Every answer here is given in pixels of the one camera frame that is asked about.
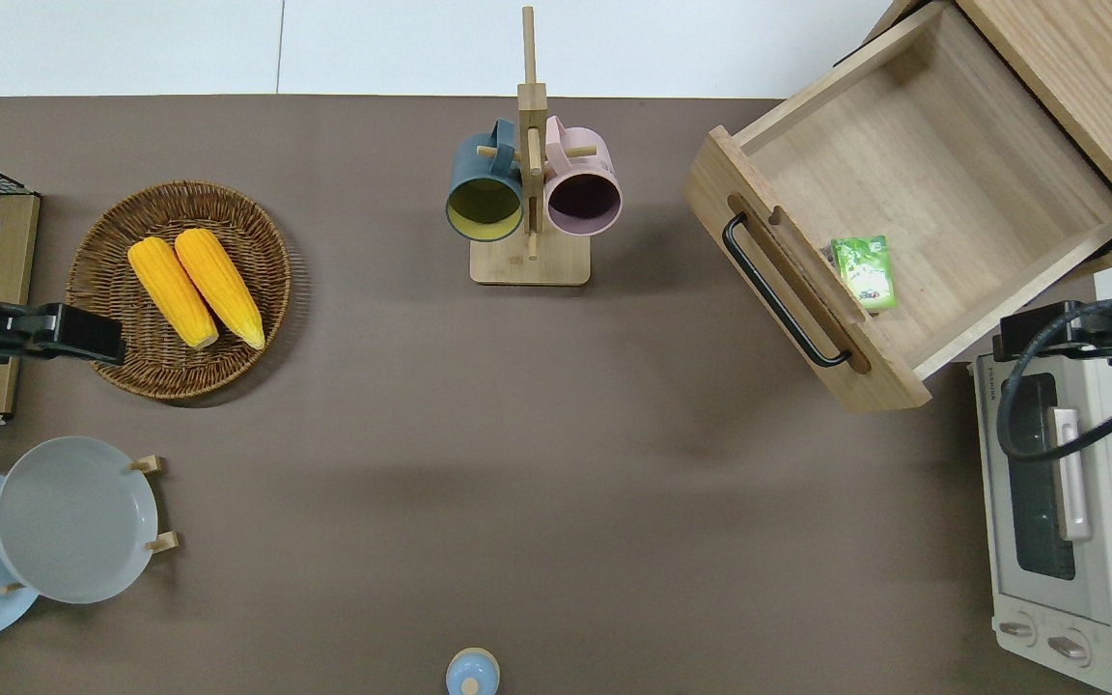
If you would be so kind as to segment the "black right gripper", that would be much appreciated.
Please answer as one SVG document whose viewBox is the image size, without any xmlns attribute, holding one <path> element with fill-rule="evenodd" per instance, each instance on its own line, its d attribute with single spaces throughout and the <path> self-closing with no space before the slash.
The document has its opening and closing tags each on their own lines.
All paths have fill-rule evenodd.
<svg viewBox="0 0 1112 695">
<path fill-rule="evenodd" d="M 997 363 L 1062 356 L 1072 360 L 1103 359 L 1112 366 L 1112 298 L 1098 302 L 1053 302 L 1012 314 L 992 338 Z"/>
</svg>

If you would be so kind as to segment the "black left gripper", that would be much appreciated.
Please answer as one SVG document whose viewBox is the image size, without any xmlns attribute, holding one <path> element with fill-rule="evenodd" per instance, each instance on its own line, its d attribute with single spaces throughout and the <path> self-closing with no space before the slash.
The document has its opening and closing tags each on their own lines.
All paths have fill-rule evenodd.
<svg viewBox="0 0 1112 695">
<path fill-rule="evenodd" d="M 122 366 L 123 325 L 64 302 L 0 304 L 0 364 L 10 359 L 78 359 Z"/>
</svg>

